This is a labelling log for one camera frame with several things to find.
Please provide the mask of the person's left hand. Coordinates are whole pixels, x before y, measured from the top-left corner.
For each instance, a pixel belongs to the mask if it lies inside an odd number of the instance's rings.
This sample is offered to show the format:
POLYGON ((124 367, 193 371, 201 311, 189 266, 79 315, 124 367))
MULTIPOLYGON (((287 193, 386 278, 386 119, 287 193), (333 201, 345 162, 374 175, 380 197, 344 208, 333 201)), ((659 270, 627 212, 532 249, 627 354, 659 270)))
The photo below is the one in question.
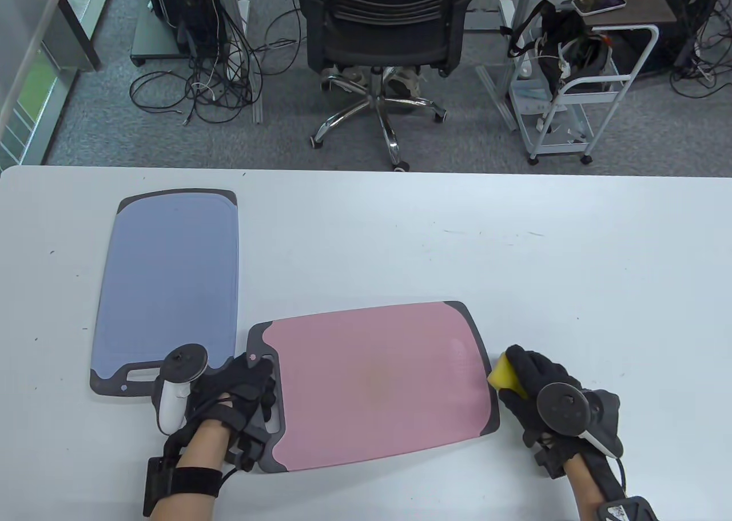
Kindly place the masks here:
POLYGON ((228 430, 225 462, 249 473, 263 458, 270 438, 265 423, 276 403, 273 372, 271 360, 261 358, 250 365, 243 354, 221 372, 199 377, 186 399, 185 424, 167 439, 163 455, 179 455, 203 422, 217 421, 228 430))

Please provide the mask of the person's right hand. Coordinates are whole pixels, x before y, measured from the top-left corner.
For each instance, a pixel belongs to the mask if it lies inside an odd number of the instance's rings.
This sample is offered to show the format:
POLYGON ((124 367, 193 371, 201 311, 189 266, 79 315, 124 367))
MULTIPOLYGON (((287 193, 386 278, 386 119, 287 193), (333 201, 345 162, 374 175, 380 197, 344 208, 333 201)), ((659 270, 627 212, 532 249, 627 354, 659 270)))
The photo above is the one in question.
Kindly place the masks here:
POLYGON ((619 396, 584 388, 561 364, 519 345, 510 346, 504 358, 520 391, 501 388, 498 397, 523 427, 525 445, 539 446, 538 465, 557 479, 569 474, 570 461, 580 459, 604 494, 622 496, 608 462, 623 453, 617 435, 619 396))

